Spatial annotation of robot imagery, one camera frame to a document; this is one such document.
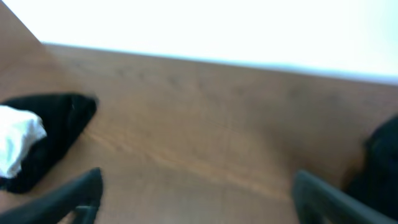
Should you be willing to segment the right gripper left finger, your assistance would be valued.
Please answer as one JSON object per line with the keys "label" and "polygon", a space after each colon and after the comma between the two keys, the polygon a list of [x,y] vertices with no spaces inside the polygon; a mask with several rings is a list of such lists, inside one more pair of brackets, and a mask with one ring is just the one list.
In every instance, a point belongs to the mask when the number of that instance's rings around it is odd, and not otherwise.
{"label": "right gripper left finger", "polygon": [[4,224],[58,223],[75,213],[73,223],[94,223],[103,195],[100,168],[94,168],[50,193],[1,214]]}

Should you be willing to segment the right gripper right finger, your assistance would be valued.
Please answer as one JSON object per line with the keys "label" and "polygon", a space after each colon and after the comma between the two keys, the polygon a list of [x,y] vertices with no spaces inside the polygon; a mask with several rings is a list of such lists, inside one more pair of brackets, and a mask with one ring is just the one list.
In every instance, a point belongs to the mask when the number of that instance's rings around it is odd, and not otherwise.
{"label": "right gripper right finger", "polygon": [[305,170],[294,176],[292,199],[300,224],[396,223]]}

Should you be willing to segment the white printed t-shirt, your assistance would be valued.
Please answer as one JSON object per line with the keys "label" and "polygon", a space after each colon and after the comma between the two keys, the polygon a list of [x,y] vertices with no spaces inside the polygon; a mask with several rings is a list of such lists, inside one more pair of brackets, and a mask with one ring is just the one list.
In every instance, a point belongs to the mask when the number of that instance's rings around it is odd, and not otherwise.
{"label": "white printed t-shirt", "polygon": [[1,106],[1,177],[14,178],[31,147],[47,136],[37,114]]}

